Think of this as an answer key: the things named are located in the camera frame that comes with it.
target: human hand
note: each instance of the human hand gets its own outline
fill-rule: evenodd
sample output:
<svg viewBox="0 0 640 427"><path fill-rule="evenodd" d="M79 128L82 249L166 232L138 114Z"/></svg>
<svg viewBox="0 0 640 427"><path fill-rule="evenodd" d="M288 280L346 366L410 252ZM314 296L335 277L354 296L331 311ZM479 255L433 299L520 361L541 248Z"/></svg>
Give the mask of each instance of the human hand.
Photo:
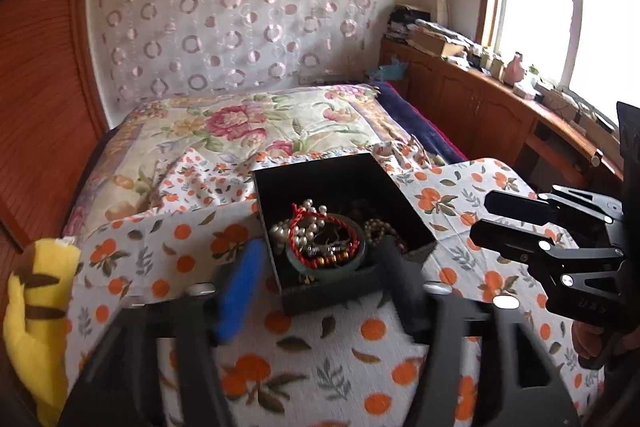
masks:
<svg viewBox="0 0 640 427"><path fill-rule="evenodd" d="M578 355L585 359L597 357L602 351L602 328L574 321L571 326L571 338ZM627 351L640 347L640 327L628 335L624 335L613 348L614 355L622 355Z"/></svg>

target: floral bedspread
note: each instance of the floral bedspread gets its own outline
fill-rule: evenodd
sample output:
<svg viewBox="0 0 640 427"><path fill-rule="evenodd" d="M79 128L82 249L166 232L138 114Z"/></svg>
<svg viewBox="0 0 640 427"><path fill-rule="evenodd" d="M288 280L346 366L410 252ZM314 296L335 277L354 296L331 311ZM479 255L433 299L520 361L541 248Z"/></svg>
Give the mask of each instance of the floral bedspread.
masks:
<svg viewBox="0 0 640 427"><path fill-rule="evenodd" d="M156 213L161 204L158 195L172 193L159 187L159 172L169 171L189 149L213 162L216 176L208 177L223 185L213 190L224 190L223 203L232 203L252 193L250 186L241 192L227 190L225 179L242 163L247 173L290 156L315 158L390 140L411 138L376 101L376 91L365 85L148 103L130 113L108 143L76 202L65 235L86 237L106 222ZM429 161L444 163L433 156ZM200 192L187 208L212 201L210 194Z"/></svg>
<svg viewBox="0 0 640 427"><path fill-rule="evenodd" d="M482 206L489 190L536 197L524 181L489 158L430 166L415 144L401 142L323 154L347 153L371 153L433 231L438 246L422 267L425 279L449 283L461 295L481 301L491 302L500 294L519 299L574 406L584 413L594 403L603 379L601 373L578 365L570 339L571 321L546 310L542 286L522 264L480 248L469 238L477 219L506 219L492 216ZM182 168L193 168L191 180L198 172L210 170L210 161L196 156L196 150L187 151L169 178L186 176L177 174ZM289 155L277 161L312 159ZM192 283L209 279L220 264L232 262L244 241L261 236L258 208L251 198L215 208L180 210L194 197L189 191L178 190L176 201L166 201L178 209L172 206L164 213L113 221L84 241L68 313L65 360L70 387L123 296L140 295L147 301L178 296ZM227 193L222 192L214 191L214 197ZM558 245L575 247L572 238L555 225L534 228ZM287 317L271 264L265 262L265 266L244 328L229 345L216 350L222 388L239 427L401 425L414 395L424 348L411 344L402 333L389 299L374 294ZM470 424L480 343L473 337L466 342L456 425ZM159 344L165 408L169 422L178 426L182 415L174 344L170 339Z"/></svg>

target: black box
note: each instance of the black box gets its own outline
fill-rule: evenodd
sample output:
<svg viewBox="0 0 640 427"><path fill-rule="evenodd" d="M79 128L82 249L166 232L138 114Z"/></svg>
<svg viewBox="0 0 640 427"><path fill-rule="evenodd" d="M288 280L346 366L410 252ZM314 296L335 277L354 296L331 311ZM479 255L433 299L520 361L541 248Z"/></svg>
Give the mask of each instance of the black box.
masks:
<svg viewBox="0 0 640 427"><path fill-rule="evenodd" d="M372 155L363 153L306 161L254 171L262 227L267 238L271 264L288 315L297 315L382 289L370 250L352 274L335 281L300 283L300 274L286 253L275 253L268 230L289 219L291 203L312 199L314 206L327 206L329 213L351 217L360 226L370 218L390 223L408 247L407 258L420 253L424 261L435 245L430 230Z"/></svg>

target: circle pattern curtain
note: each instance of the circle pattern curtain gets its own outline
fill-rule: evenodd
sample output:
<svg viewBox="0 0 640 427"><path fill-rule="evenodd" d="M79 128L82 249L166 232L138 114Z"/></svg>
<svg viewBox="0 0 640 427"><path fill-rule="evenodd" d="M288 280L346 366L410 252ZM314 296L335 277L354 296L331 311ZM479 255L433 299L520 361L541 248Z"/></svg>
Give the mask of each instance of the circle pattern curtain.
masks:
<svg viewBox="0 0 640 427"><path fill-rule="evenodd" d="M89 9L98 74L131 103L355 78L376 0L90 0Z"/></svg>

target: yellow plush toy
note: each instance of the yellow plush toy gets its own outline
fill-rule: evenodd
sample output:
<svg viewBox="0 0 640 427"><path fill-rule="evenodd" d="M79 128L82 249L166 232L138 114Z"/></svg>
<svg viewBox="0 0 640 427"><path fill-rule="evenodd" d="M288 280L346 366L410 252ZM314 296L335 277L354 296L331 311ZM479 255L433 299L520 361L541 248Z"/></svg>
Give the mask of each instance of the yellow plush toy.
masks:
<svg viewBox="0 0 640 427"><path fill-rule="evenodd" d="M33 268L9 277L4 343L40 423L54 427L66 401L66 311L80 251L61 239L41 239L23 255L33 257Z"/></svg>

